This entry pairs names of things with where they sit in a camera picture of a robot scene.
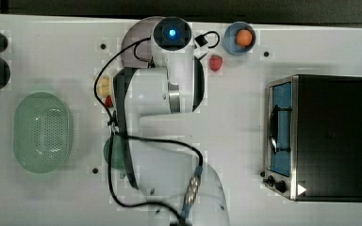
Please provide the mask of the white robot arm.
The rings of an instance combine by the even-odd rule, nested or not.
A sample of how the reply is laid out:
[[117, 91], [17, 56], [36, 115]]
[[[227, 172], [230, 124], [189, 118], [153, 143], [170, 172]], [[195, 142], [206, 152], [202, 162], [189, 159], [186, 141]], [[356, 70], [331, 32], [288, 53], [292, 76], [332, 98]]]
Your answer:
[[148, 226], [230, 226], [217, 172], [195, 147], [145, 137], [145, 117], [194, 112], [203, 101], [205, 74], [200, 43], [178, 17], [154, 23], [148, 35], [151, 65], [125, 67], [113, 79], [116, 124], [125, 173], [149, 210]]

